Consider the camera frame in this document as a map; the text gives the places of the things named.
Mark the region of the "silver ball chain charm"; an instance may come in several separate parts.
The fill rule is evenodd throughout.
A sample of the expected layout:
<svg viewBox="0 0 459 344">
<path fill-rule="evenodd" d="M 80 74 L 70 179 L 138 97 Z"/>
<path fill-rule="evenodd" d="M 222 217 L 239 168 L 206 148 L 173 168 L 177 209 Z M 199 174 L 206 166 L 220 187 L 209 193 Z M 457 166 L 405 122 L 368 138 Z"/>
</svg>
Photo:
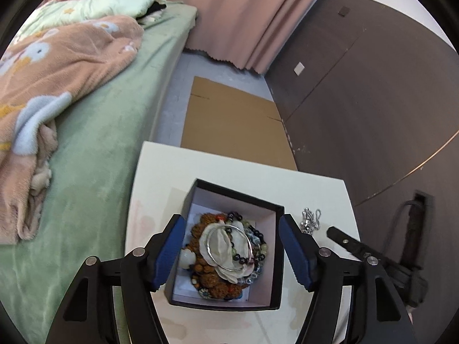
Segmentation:
<svg viewBox="0 0 459 344">
<path fill-rule="evenodd" d="M 300 222 L 299 227 L 304 234 L 312 235 L 320 229 L 320 209 L 312 211 L 309 208 L 305 208 L 302 212 L 302 217 L 303 220 Z"/>
</svg>

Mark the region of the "cream cloth pouch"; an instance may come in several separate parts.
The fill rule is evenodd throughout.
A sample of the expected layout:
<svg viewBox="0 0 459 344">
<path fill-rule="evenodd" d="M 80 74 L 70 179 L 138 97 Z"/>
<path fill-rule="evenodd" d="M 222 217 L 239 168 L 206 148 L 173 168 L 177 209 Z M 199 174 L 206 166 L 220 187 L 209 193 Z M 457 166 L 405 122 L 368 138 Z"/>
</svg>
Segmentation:
<svg viewBox="0 0 459 344">
<path fill-rule="evenodd" d="M 206 226 L 199 238 L 199 252 L 217 275 L 231 284 L 254 271 L 252 246 L 239 221 Z"/>
</svg>

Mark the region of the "green bed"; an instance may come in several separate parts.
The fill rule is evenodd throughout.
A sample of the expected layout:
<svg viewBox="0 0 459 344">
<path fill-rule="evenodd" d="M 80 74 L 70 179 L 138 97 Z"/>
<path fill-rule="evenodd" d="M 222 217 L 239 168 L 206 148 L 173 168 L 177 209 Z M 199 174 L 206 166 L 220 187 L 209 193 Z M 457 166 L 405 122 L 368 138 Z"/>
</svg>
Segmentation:
<svg viewBox="0 0 459 344">
<path fill-rule="evenodd" d="M 1 247 L 1 302 L 28 343 L 44 343 L 58 306 L 88 256 L 124 255 L 131 187 L 144 141 L 195 26 L 198 10 L 170 2 L 145 24 L 133 62 L 56 120 L 58 149 L 40 225 Z"/>
</svg>

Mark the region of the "flat brown cardboard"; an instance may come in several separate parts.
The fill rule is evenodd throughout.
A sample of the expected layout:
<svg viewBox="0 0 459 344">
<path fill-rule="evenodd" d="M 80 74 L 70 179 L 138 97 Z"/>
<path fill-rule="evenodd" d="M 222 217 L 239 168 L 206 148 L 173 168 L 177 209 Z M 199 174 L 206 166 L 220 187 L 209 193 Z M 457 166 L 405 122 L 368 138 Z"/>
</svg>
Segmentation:
<svg viewBox="0 0 459 344">
<path fill-rule="evenodd" d="M 202 77 L 190 90 L 180 146 L 297 170 L 274 102 Z"/>
</svg>

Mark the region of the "dark wooden wardrobe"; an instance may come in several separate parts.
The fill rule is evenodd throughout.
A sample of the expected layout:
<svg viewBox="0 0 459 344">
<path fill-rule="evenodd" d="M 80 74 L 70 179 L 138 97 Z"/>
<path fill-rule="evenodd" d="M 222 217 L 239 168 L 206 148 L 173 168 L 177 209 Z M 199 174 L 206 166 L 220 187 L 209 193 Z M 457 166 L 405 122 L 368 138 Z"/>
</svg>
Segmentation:
<svg viewBox="0 0 459 344">
<path fill-rule="evenodd" d="M 434 197 L 414 327 L 435 342 L 458 310 L 457 53 L 373 0 L 317 0 L 266 81 L 298 169 L 344 180 L 366 244 L 382 249 L 416 190 Z"/>
</svg>

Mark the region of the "pink floral blanket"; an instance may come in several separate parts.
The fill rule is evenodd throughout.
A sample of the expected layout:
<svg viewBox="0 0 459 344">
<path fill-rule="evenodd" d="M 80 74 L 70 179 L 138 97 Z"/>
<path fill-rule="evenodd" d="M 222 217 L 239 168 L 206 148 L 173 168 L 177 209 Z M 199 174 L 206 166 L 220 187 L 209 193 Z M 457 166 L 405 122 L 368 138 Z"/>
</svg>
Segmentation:
<svg viewBox="0 0 459 344">
<path fill-rule="evenodd" d="M 112 15 L 54 27 L 1 58 L 1 244 L 33 239 L 58 147 L 55 118 L 124 71 L 143 29 Z"/>
</svg>

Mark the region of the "pink curtain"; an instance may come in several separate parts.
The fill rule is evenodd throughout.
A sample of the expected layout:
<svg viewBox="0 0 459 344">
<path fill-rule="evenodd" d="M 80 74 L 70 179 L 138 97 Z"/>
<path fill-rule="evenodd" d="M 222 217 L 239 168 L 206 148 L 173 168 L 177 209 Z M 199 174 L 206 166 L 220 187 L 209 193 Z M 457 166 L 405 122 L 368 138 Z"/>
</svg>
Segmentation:
<svg viewBox="0 0 459 344">
<path fill-rule="evenodd" d="M 170 0 L 198 10 L 186 47 L 265 73 L 316 0 Z"/>
</svg>

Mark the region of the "light green pillow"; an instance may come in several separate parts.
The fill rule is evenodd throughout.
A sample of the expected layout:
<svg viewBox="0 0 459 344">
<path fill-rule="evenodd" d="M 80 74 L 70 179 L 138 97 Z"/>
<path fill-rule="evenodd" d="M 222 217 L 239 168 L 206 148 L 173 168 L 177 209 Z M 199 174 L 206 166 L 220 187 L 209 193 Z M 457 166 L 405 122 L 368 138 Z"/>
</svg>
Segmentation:
<svg viewBox="0 0 459 344">
<path fill-rule="evenodd" d="M 67 0 L 51 1 L 35 9 L 20 31 L 29 36 L 38 31 L 65 26 L 88 19 L 109 15 L 127 15 L 131 18 L 144 16 L 154 2 L 165 5 L 166 0 Z"/>
</svg>

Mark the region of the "white wall switch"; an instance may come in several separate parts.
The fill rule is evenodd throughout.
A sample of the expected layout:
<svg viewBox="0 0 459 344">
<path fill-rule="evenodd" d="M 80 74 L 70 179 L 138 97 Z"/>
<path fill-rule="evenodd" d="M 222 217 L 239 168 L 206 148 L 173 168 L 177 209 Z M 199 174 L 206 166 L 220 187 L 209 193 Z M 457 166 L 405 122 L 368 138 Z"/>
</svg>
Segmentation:
<svg viewBox="0 0 459 344">
<path fill-rule="evenodd" d="M 296 65 L 296 67 L 293 69 L 293 71 L 297 76 L 299 76 L 303 72 L 304 69 L 305 69 L 304 65 L 301 62 L 299 62 Z"/>
</svg>

